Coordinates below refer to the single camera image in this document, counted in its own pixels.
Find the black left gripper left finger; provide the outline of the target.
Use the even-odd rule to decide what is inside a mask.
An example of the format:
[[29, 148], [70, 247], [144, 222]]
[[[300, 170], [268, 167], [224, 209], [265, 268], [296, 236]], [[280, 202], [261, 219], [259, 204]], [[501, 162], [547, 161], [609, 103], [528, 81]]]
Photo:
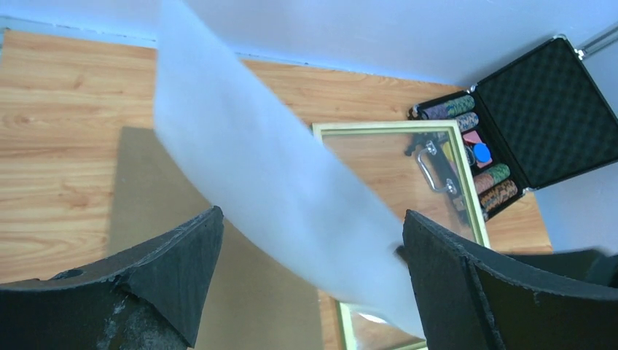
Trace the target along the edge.
[[3, 349], [190, 349], [222, 247], [214, 206], [48, 280], [1, 286]]

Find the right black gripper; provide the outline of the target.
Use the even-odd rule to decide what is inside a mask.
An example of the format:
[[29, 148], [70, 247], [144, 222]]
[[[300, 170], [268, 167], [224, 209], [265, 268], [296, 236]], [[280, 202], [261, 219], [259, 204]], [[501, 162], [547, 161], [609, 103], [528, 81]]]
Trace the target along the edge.
[[617, 255], [608, 255], [599, 249], [551, 254], [508, 254], [508, 257], [559, 276], [617, 288]]

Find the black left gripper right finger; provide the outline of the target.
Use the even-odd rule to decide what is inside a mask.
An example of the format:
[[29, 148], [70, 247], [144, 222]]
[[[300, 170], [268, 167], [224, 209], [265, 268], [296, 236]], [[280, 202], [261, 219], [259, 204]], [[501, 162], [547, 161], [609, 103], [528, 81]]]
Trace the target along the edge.
[[617, 347], [617, 288], [519, 262], [416, 211], [402, 258], [430, 349]]

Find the wooden picture frame green trim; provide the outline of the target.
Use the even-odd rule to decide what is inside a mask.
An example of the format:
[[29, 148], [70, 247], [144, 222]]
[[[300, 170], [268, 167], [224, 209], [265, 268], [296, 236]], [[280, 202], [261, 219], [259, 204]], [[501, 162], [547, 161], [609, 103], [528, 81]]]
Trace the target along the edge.
[[382, 122], [330, 122], [314, 123], [313, 135], [322, 143], [327, 134], [356, 134], [356, 133], [418, 133], [421, 140], [414, 141], [408, 147], [406, 154], [411, 155], [413, 150], [421, 144], [425, 150], [433, 154], [434, 161], [439, 166], [452, 166], [452, 173], [458, 176], [457, 182], [446, 179], [437, 193], [459, 195], [469, 205], [470, 225], [476, 230], [476, 243], [488, 247], [490, 245], [485, 220], [474, 186], [472, 170], [469, 166], [471, 157], [467, 155], [461, 137], [461, 132], [454, 121], [382, 121]]

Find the forest photo print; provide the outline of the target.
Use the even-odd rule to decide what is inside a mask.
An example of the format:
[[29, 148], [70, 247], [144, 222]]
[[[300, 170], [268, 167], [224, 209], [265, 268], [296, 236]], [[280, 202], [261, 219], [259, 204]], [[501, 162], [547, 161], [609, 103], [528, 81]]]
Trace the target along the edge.
[[154, 131], [248, 240], [332, 297], [423, 337], [403, 221], [185, 1], [161, 1]]

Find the brown cardboard backing board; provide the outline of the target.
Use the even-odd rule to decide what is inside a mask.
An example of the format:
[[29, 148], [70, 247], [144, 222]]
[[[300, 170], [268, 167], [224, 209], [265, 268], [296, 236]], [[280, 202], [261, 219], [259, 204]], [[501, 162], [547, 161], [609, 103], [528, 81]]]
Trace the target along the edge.
[[[166, 233], [208, 207], [151, 130], [121, 130], [109, 254]], [[226, 223], [195, 346], [322, 349], [318, 293]]]

